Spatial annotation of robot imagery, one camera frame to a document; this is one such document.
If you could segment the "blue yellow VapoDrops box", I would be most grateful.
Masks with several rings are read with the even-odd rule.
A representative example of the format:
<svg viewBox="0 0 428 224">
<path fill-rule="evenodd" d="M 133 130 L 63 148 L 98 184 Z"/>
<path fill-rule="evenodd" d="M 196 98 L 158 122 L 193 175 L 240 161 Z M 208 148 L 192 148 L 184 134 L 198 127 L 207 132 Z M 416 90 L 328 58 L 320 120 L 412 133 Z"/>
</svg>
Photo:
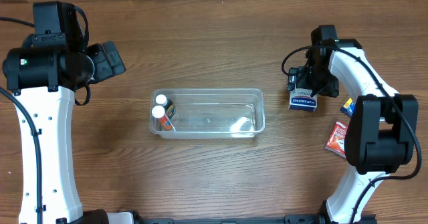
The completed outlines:
<svg viewBox="0 0 428 224">
<path fill-rule="evenodd" d="M 353 115 L 354 112 L 354 108 L 355 108 L 355 104 L 352 101 L 351 98 L 349 98 L 344 104 L 343 106 L 340 108 L 340 111 L 343 112 L 344 114 L 346 114 L 347 116 L 351 117 Z"/>
</svg>

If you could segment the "white Hansaplast plaster box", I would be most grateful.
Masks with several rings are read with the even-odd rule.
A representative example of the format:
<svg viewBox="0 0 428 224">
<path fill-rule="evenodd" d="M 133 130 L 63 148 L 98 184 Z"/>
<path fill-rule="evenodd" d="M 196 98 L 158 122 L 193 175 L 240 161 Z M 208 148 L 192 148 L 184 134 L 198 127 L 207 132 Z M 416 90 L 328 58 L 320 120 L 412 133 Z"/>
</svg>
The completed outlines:
<svg viewBox="0 0 428 224">
<path fill-rule="evenodd" d="M 311 96 L 312 91 L 296 88 L 289 92 L 289 109 L 313 112 L 317 108 L 317 95 Z"/>
</svg>

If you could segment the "red white packet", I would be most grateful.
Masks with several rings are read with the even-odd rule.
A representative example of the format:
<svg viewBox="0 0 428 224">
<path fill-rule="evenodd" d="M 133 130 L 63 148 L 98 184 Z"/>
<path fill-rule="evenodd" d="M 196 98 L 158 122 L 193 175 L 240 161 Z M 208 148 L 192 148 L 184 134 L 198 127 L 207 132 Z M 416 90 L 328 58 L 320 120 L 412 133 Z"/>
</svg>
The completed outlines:
<svg viewBox="0 0 428 224">
<path fill-rule="evenodd" d="M 345 158 L 344 139 L 347 128 L 347 125 L 336 121 L 324 148 Z"/>
</svg>

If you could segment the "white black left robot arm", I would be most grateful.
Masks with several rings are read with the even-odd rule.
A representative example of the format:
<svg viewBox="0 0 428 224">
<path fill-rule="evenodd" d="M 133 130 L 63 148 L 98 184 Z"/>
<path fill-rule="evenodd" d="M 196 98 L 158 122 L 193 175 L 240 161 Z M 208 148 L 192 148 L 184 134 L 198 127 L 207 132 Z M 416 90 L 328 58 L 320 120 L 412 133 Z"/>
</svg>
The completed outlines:
<svg viewBox="0 0 428 224">
<path fill-rule="evenodd" d="M 23 160 L 20 223 L 133 223 L 130 211 L 85 211 L 74 178 L 75 93 L 122 74 L 111 42 L 89 44 L 88 20 L 71 3 L 33 5 L 34 33 L 3 62 L 1 93 L 17 110 Z"/>
</svg>

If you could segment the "orange bottle white cap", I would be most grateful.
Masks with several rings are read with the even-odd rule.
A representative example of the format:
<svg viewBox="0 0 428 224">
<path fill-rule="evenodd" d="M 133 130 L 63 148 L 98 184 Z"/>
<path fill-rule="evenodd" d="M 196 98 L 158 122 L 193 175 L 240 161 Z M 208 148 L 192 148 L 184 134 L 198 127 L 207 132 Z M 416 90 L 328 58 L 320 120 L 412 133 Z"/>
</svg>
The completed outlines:
<svg viewBox="0 0 428 224">
<path fill-rule="evenodd" d="M 170 131 L 173 129 L 173 125 L 162 106 L 154 106 L 151 110 L 151 114 L 165 130 Z"/>
</svg>

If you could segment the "dark bottle white cap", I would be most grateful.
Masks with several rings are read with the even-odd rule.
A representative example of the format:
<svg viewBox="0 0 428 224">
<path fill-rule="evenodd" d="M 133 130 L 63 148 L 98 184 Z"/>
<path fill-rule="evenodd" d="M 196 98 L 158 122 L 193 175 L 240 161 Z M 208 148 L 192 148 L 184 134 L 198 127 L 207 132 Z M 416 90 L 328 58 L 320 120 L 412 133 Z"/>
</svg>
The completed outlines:
<svg viewBox="0 0 428 224">
<path fill-rule="evenodd" d="M 159 94 L 156 96 L 155 102 L 165 109 L 165 113 L 169 119 L 174 117 L 176 110 L 171 99 L 167 98 L 164 94 Z"/>
</svg>

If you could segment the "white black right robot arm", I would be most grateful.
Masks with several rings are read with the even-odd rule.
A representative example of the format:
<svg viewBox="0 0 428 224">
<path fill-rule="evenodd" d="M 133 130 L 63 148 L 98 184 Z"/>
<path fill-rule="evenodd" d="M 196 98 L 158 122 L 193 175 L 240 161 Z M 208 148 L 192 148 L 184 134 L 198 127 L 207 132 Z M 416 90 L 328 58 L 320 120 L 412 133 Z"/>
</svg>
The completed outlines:
<svg viewBox="0 0 428 224">
<path fill-rule="evenodd" d="M 343 85 L 354 103 L 344 135 L 348 167 L 334 193 L 317 214 L 294 214 L 285 223 L 376 223 L 362 210 L 386 180 L 397 180 L 397 169 L 417 157 L 412 179 L 421 170 L 422 153 L 415 131 L 419 105 L 413 95 L 390 87 L 366 59 L 355 39 L 340 39 L 334 25 L 320 25 L 305 46 L 304 66 L 284 70 L 288 77 L 289 107 L 314 110 L 318 95 L 337 97 Z"/>
</svg>

